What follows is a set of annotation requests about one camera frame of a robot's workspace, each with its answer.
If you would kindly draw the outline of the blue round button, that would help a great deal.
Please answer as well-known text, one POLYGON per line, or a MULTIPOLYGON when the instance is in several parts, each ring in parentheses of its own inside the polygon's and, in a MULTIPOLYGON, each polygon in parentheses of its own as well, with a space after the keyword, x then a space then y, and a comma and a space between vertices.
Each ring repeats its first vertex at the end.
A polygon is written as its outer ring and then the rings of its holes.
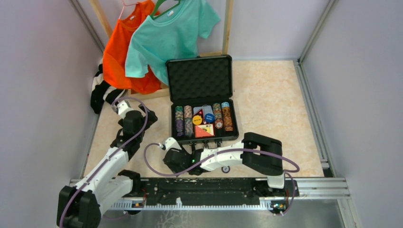
POLYGON ((207 123, 213 123, 215 121, 215 116, 214 116, 214 114, 207 113, 204 115, 204 120, 207 123))

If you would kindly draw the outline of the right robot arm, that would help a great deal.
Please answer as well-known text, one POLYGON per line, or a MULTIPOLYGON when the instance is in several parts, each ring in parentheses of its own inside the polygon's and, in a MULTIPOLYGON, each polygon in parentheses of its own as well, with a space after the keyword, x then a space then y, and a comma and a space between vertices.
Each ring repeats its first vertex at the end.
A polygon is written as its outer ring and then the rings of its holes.
POLYGON ((282 142, 257 133, 245 133, 243 140, 225 147, 197 149, 188 153, 174 138, 162 143, 166 151, 164 164, 179 176, 182 173, 199 176, 205 172, 236 165, 247 166, 267 177, 268 191, 274 196, 286 190, 282 165, 282 142))

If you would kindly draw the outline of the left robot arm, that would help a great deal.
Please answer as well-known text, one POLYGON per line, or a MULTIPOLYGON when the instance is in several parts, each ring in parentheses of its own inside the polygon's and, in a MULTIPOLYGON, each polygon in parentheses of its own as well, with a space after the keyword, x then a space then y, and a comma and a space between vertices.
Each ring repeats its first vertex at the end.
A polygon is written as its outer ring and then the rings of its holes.
POLYGON ((140 174, 123 170, 139 150, 145 131, 158 118, 142 104, 140 111, 126 102, 117 105, 121 117, 120 129, 104 158, 74 186, 64 186, 59 192, 57 226, 59 228, 96 228, 111 206, 129 194, 142 192, 140 174))

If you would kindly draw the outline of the red playing card box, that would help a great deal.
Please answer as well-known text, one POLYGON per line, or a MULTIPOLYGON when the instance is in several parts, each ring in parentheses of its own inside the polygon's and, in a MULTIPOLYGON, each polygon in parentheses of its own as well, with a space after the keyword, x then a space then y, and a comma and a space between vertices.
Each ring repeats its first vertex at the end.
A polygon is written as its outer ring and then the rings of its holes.
POLYGON ((194 127, 194 134, 196 138, 213 137, 215 135, 214 125, 213 124, 196 125, 194 127))

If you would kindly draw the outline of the yellow round button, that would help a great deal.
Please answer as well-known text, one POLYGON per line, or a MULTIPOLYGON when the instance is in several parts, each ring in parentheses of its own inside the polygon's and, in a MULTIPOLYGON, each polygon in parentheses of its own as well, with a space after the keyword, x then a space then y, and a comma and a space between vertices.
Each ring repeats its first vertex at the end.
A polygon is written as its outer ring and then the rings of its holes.
POLYGON ((192 123, 194 125, 200 125, 203 123, 203 117, 200 115, 194 115, 192 118, 192 123))

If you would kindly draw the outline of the black poker set case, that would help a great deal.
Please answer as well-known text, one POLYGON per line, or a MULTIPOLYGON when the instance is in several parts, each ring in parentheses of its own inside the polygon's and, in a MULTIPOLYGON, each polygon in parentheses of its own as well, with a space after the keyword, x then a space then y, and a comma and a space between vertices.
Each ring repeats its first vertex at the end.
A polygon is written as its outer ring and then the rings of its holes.
POLYGON ((232 57, 218 55, 170 59, 165 62, 171 105, 171 136, 181 144, 230 141, 239 136, 235 114, 232 80, 232 57), (227 102, 233 129, 214 129, 210 137, 196 137, 195 134, 177 133, 175 109, 178 106, 201 107, 214 103, 227 102))

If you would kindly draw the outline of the red black triangle marker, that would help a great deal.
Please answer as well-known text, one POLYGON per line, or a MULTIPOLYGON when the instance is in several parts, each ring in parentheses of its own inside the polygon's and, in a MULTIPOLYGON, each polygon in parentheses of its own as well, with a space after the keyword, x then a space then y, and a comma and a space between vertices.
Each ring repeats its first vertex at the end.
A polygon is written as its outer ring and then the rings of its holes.
POLYGON ((203 116, 203 109, 201 107, 194 107, 193 115, 203 116))

